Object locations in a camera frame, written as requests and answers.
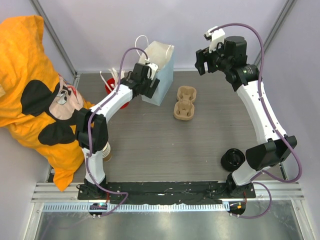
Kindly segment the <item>light blue paper bag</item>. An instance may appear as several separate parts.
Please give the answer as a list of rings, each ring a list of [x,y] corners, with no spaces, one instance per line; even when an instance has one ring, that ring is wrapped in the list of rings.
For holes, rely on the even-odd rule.
[[[147,53],[150,63],[158,66],[155,77],[159,79],[159,84],[152,98],[142,96],[141,99],[146,103],[160,106],[173,83],[175,46],[155,40],[149,43],[147,36],[139,35],[134,42],[135,47],[137,47],[139,38],[142,37],[145,38],[146,48],[144,51]]]

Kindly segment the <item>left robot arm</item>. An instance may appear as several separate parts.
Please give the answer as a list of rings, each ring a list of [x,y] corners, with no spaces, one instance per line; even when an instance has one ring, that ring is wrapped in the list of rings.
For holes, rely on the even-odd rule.
[[[138,95],[152,98],[160,81],[154,63],[136,63],[114,90],[90,109],[82,108],[77,116],[75,136],[85,158],[84,183],[77,186],[79,200],[100,200],[107,191],[103,152],[109,140],[108,121]]]

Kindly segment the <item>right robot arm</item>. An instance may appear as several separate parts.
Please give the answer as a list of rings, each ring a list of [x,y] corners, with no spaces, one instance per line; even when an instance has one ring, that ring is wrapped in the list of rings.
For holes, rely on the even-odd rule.
[[[242,153],[229,149],[221,158],[222,165],[228,159],[242,160],[239,167],[226,167],[226,193],[233,198],[248,189],[250,181],[263,171],[283,162],[295,148],[297,139],[287,135],[279,124],[264,91],[258,81],[259,69],[247,63],[247,41],[242,36],[209,36],[210,45],[196,51],[195,67],[200,75],[221,71],[225,79],[245,105],[253,124],[257,145]]]

